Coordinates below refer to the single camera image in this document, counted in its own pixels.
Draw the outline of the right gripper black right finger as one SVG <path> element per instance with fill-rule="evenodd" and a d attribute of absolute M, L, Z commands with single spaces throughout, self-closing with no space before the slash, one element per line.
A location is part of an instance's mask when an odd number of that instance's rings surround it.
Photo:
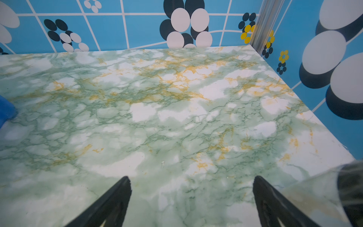
<path fill-rule="evenodd" d="M 253 194 L 263 227 L 318 226 L 261 176 L 254 179 Z"/>

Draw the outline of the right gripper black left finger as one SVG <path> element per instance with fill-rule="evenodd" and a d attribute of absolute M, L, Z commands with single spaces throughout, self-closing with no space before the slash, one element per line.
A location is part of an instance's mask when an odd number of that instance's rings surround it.
<path fill-rule="evenodd" d="M 131 182 L 124 176 L 67 224 L 68 227 L 121 227 L 132 194 Z"/>

